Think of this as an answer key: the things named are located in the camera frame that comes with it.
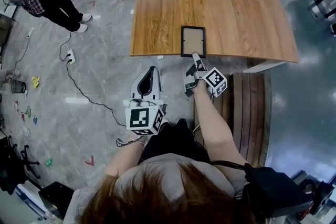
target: black pants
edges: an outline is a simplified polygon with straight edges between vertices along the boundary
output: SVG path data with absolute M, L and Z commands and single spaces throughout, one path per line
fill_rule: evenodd
M 147 143 L 139 163 L 167 153 L 185 156 L 199 162 L 210 162 L 207 151 L 195 141 L 192 131 L 184 121 L 179 121 L 176 126 L 164 123 L 159 134 L 152 136 Z
M 39 0 L 45 10 L 42 15 L 69 31 L 76 31 L 83 14 L 76 10 L 71 0 Z

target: brown hair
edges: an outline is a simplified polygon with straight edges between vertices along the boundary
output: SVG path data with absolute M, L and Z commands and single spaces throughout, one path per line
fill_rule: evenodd
M 181 165 L 184 195 L 175 202 L 163 194 L 162 173 L 146 169 L 140 186 L 134 178 L 114 193 L 117 178 L 108 176 L 96 192 L 79 224 L 105 223 L 255 223 L 251 211 L 239 200 L 230 198 L 194 165 Z

